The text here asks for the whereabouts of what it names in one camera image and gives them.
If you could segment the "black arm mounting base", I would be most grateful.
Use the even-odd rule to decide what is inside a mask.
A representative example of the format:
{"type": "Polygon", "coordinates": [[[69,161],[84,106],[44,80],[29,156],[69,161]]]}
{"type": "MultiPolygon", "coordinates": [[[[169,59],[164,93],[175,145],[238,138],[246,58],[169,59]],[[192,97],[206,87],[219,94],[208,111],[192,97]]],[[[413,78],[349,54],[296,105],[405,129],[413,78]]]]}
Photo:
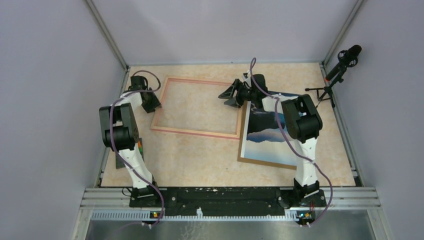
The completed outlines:
{"type": "Polygon", "coordinates": [[[323,190],[302,198],[292,187],[166,187],[155,191],[130,191],[131,208],[158,208],[166,217],[194,216],[198,210],[206,217],[283,216],[289,209],[325,207],[323,190]]]}

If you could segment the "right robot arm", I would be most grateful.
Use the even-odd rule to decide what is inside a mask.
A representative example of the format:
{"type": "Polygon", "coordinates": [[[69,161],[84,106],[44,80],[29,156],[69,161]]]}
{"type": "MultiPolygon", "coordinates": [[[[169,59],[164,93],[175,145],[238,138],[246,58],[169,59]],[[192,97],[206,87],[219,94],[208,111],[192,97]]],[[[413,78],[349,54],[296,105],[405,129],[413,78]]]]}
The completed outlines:
{"type": "Polygon", "coordinates": [[[221,94],[224,104],[241,108],[251,102],[265,113],[273,113],[274,120],[289,148],[296,156],[297,166],[294,177],[293,200],[299,206],[307,206],[320,191],[316,174],[316,145],[323,128],[322,119],[310,95],[304,94],[292,99],[271,94],[263,74],[243,75],[235,79],[221,94]]]}

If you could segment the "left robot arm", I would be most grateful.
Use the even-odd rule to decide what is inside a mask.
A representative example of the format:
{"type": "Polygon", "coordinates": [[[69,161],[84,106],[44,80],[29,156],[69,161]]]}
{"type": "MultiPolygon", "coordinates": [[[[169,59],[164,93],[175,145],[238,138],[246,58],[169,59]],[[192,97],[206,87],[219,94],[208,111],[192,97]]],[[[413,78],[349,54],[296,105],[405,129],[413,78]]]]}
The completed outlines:
{"type": "Polygon", "coordinates": [[[155,190],[157,185],[154,176],[143,159],[143,146],[134,110],[142,107],[147,113],[153,113],[161,106],[147,78],[133,75],[128,90],[115,103],[99,108],[102,141],[127,169],[132,180],[131,199],[141,199],[149,207],[160,202],[161,194],[155,190]]]}

